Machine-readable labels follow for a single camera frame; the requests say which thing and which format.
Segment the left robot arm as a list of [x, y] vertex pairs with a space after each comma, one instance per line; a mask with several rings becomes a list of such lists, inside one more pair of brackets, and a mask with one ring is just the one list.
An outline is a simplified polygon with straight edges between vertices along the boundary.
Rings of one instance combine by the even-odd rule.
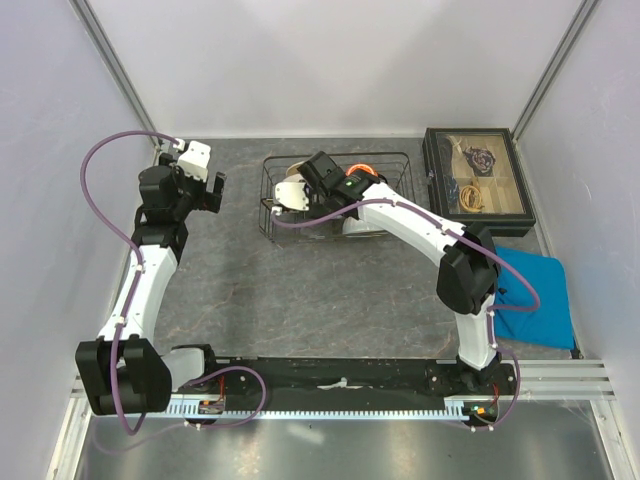
[[96, 339], [80, 343], [75, 361], [91, 409], [99, 416], [164, 411], [173, 392], [188, 384], [208, 393], [219, 382], [211, 347], [193, 344], [159, 354], [152, 344], [159, 308], [188, 238], [194, 210], [216, 213], [226, 177], [214, 183], [188, 176], [176, 164], [139, 175], [142, 199], [130, 241], [128, 273], [107, 323]]

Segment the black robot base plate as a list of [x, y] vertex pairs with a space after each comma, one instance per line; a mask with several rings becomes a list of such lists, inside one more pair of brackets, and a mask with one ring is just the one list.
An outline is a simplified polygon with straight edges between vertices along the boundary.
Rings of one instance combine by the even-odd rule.
[[484, 375], [456, 360], [219, 357], [212, 370], [229, 366], [251, 368], [263, 378], [265, 411], [440, 410], [447, 397], [504, 398], [517, 385], [510, 363]]

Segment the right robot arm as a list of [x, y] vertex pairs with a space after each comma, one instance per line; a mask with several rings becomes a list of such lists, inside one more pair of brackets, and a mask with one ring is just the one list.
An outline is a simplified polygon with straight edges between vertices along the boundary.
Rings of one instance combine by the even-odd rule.
[[289, 168], [313, 218], [337, 213], [384, 230], [438, 267], [436, 293], [455, 314], [459, 336], [458, 381], [467, 392], [483, 392], [494, 381], [496, 356], [487, 314], [494, 305], [500, 267], [488, 228], [444, 219], [402, 197], [369, 166], [346, 171], [320, 151]]

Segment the square floral plate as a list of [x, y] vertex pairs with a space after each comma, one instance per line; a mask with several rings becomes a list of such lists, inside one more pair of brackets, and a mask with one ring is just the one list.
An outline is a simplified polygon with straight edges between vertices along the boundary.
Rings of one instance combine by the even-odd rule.
[[282, 213], [282, 206], [279, 205], [273, 198], [262, 198], [260, 200], [260, 204], [269, 215], [280, 215]]

